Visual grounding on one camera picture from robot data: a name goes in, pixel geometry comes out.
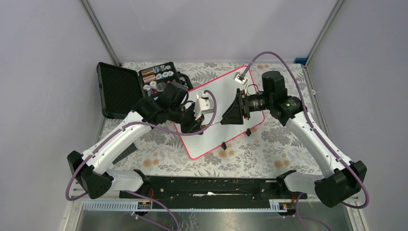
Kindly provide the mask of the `pink framed whiteboard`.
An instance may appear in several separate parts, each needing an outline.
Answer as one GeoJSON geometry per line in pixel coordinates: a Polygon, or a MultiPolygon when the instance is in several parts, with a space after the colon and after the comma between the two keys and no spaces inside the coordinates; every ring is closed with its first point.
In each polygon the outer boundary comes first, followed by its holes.
{"type": "MultiPolygon", "coordinates": [[[[204,90],[210,90],[217,101],[217,112],[215,122],[222,119],[222,115],[235,99],[236,89],[243,89],[243,85],[233,80],[236,72],[243,72],[246,66],[240,66],[213,80],[210,80],[189,91],[189,99],[196,100],[204,90]]],[[[249,120],[244,120],[243,125],[222,125],[210,126],[202,135],[181,136],[182,144],[190,159],[198,159],[208,152],[220,147],[222,142],[229,141],[245,134],[248,128],[253,128],[265,120],[265,114],[261,111],[253,112],[249,120]]]]}

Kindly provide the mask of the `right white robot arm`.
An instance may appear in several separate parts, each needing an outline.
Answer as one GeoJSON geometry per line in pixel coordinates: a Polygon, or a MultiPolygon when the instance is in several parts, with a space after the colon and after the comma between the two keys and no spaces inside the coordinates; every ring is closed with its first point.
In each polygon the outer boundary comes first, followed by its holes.
{"type": "Polygon", "coordinates": [[[367,167],[362,161],[354,162],[341,152],[312,120],[303,101],[290,96],[283,75],[278,71],[262,74],[260,93],[249,95],[237,89],[233,103],[222,115],[222,125],[242,125],[251,114],[268,110],[305,146],[318,164],[322,174],[302,174],[295,170],[276,178],[276,192],[282,198],[293,193],[315,195],[327,207],[346,205],[345,200],[363,192],[365,202],[356,208],[365,208],[370,197],[363,181],[367,167]]]}

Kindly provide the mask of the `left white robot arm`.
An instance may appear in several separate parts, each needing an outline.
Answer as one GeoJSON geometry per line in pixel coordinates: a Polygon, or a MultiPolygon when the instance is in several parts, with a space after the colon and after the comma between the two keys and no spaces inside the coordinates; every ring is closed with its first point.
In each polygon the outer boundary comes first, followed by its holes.
{"type": "Polygon", "coordinates": [[[82,153],[72,151],[68,164],[72,177],[65,190],[68,201],[82,196],[70,196],[76,181],[88,195],[96,199],[108,191],[131,191],[143,198],[149,193],[149,185],[135,171],[109,169],[110,164],[140,136],[152,129],[178,136],[203,134],[209,126],[202,127],[205,113],[216,115],[217,103],[213,93],[205,90],[195,102],[189,102],[188,90],[177,82],[167,84],[153,97],[140,99],[125,119],[106,137],[82,153]]]}

